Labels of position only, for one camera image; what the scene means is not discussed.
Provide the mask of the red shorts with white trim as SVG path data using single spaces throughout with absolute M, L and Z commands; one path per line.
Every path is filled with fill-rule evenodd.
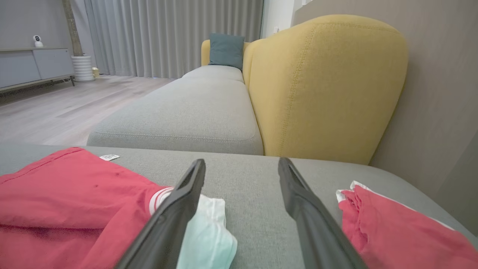
M 450 226 L 357 181 L 336 198 L 342 230 L 369 269 L 478 269 L 478 250 Z

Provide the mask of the green potted tree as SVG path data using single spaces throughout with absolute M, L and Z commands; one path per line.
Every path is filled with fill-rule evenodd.
M 69 34 L 70 34 L 70 38 L 71 38 L 71 42 L 73 46 L 73 56 L 75 57 L 84 56 L 78 31 L 77 31 L 77 27 L 76 27 L 76 23 L 75 23 L 75 18 L 74 18 L 71 2 L 70 0 L 62 0 L 62 5 L 63 5 L 63 10 L 65 12 L 67 26 L 69 29 Z

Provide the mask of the grey window curtain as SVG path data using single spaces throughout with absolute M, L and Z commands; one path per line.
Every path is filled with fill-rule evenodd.
M 85 0 L 101 74 L 181 78 L 211 33 L 261 36 L 264 0 Z

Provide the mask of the red white basketball jersey shirt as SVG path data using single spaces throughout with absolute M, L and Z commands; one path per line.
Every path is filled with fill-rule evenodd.
M 0 269 L 114 269 L 174 188 L 83 148 L 0 176 Z M 229 269 L 237 248 L 225 201 L 200 194 L 176 269 Z

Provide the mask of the teal throw pillow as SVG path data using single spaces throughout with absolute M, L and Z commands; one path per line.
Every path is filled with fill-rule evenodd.
M 243 36 L 211 33 L 209 65 L 229 66 L 243 70 Z

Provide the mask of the large grey sofa ottoman cushion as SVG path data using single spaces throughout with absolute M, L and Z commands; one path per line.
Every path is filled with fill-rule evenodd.
M 0 145 L 0 176 L 13 174 L 55 152 L 53 145 Z M 278 157 L 148 149 L 83 148 L 161 186 L 174 187 L 193 161 L 205 160 L 202 195 L 225 201 L 226 228 L 238 242 L 232 269 L 304 269 L 297 225 L 285 209 Z M 313 193 L 342 229 L 337 190 L 353 181 L 478 239 L 449 213 L 404 179 L 371 166 L 321 160 L 292 160 Z

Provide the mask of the grey low television cabinet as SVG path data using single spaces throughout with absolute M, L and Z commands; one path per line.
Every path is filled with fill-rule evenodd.
M 67 48 L 0 49 L 0 93 L 74 76 Z

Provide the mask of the grey sofa seat cushion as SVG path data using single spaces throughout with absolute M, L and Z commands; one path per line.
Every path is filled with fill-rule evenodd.
M 243 82 L 181 78 L 102 120 L 88 146 L 263 155 Z
M 244 83 L 243 74 L 238 68 L 218 65 L 201 66 L 186 73 L 181 78 L 224 79 Z

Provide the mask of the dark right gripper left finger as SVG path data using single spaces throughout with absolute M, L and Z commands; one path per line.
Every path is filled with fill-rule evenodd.
M 114 269 L 176 269 L 186 228 L 196 214 L 205 160 L 193 161 Z

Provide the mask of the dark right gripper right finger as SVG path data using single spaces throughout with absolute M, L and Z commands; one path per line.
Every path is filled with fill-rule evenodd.
M 278 164 L 285 209 L 296 224 L 306 269 L 368 269 L 324 203 L 287 157 Z

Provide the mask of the white ribbed plant pot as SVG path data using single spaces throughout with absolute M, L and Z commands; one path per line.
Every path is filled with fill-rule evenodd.
M 91 56 L 71 56 L 71 60 L 75 73 L 75 82 L 91 82 L 95 80 Z

